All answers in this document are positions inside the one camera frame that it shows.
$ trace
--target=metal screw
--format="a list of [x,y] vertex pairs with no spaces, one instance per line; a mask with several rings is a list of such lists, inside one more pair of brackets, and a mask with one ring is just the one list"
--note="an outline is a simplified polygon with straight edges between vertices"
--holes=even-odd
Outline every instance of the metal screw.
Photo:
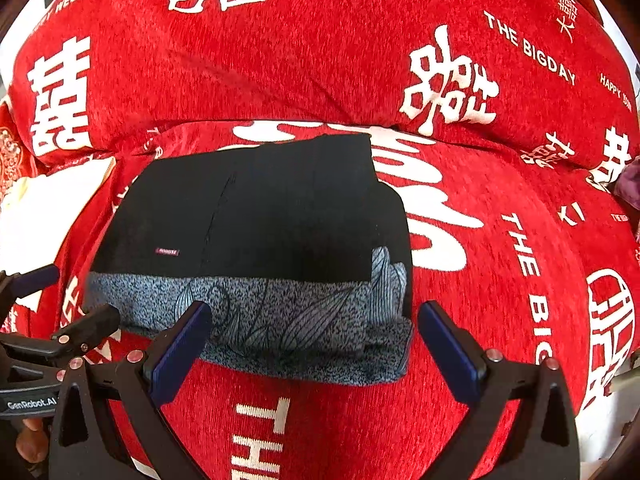
[[139,363],[142,361],[142,358],[145,356],[145,353],[142,350],[132,350],[127,354],[127,361],[130,363]]
[[545,365],[547,368],[550,368],[551,370],[558,370],[558,368],[560,368],[560,363],[558,362],[558,359],[556,359],[555,357],[547,357],[545,359]]
[[71,368],[72,370],[78,370],[78,368],[82,366],[83,362],[84,359],[82,359],[81,357],[74,357],[73,359],[71,359],[71,361],[69,361],[69,368]]
[[486,351],[486,356],[489,358],[489,361],[493,361],[494,363],[499,363],[504,359],[504,355],[497,348],[489,348]]

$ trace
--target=gray patterned fabric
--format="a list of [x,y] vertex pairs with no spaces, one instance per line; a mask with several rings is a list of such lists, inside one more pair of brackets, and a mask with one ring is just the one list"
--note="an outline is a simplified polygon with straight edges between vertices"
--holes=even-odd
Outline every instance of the gray patterned fabric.
[[412,326],[401,315],[405,291],[404,265],[380,247],[370,282],[91,272],[83,307],[110,303],[123,328],[153,336],[204,301],[214,326],[204,360],[272,377],[366,385],[406,373]]

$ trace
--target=white cloth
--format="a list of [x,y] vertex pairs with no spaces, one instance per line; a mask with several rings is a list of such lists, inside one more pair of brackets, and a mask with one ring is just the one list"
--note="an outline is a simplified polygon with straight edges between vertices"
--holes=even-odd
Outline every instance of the white cloth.
[[[14,183],[0,204],[0,269],[28,272],[54,263],[69,229],[115,165],[113,157]],[[41,292],[18,304],[38,311]]]

